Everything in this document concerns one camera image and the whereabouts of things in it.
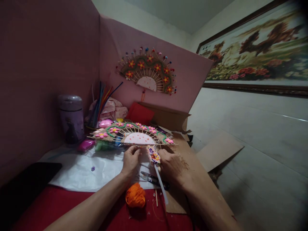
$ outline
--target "ceiling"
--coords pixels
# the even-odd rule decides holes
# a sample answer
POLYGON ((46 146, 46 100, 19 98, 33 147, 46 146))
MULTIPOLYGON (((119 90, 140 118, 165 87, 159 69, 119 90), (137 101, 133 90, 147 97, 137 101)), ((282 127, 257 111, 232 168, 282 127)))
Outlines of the ceiling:
POLYGON ((193 34, 234 0, 125 0, 193 34))

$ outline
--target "decorative fan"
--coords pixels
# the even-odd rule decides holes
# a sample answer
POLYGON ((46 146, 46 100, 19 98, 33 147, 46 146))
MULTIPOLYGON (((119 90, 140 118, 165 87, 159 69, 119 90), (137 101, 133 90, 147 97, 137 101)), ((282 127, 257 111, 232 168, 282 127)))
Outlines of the decorative fan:
POLYGON ((173 145, 173 140, 153 127, 140 123, 115 123, 105 129, 93 133, 93 139, 101 141, 115 141, 125 145, 173 145))
POLYGON ((143 88, 170 95, 175 94, 176 87, 173 86, 173 83, 176 82, 174 80, 176 75, 173 74, 174 69, 169 68, 172 62, 165 63, 168 57, 163 56, 161 59, 161 52, 156 53, 154 49, 150 53, 146 48, 145 54, 142 54, 142 47, 139 50, 140 55, 137 55, 134 50, 131 57, 126 52, 126 59, 122 57, 122 60, 119 61, 122 68, 116 66, 116 72, 143 88))

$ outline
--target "desk surface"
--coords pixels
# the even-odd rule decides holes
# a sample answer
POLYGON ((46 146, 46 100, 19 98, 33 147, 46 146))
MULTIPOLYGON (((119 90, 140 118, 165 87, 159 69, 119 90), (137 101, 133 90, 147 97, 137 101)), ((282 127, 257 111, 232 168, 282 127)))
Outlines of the desk surface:
MULTIPOLYGON (((155 190, 146 190, 146 207, 129 209, 124 194, 116 202, 100 230, 192 230, 192 222, 185 214, 166 213, 163 195, 158 193, 156 207, 155 190)), ((60 216, 90 197, 92 192, 71 192, 54 186, 47 186, 32 205, 14 225, 13 230, 42 231, 60 216)), ((199 216, 193 216, 196 230, 206 229, 199 216)))

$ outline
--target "hand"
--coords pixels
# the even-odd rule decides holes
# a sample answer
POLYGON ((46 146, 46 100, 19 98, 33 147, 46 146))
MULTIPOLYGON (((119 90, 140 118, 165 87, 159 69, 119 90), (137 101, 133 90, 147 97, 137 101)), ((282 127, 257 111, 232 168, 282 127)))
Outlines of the hand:
POLYGON ((172 154, 165 149, 158 151, 161 160, 161 171, 172 183, 180 189, 185 189, 187 183, 192 182, 192 171, 179 154, 172 154))
POLYGON ((141 154, 141 150, 137 146, 130 146, 129 149, 124 152, 123 168, 121 173, 125 174, 129 178, 132 177, 134 170, 138 165, 138 157, 141 154))

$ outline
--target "orange yarn ball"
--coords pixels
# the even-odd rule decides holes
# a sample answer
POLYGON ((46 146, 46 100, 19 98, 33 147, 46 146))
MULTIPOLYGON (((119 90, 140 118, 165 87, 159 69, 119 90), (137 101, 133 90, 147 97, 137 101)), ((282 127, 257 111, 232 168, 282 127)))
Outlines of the orange yarn ball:
POLYGON ((139 183, 133 184, 126 192, 125 200, 129 207, 143 208, 145 205, 145 191, 139 183))

